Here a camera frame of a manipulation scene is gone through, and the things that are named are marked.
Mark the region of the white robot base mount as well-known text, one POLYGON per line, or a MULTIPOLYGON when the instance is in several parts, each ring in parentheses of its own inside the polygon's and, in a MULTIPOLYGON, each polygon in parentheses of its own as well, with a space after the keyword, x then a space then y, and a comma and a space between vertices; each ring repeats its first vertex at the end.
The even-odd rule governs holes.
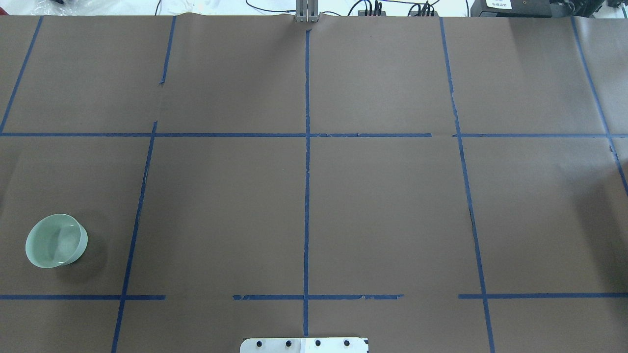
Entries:
POLYGON ((245 339, 240 353, 368 353, 360 337, 283 337, 245 339))

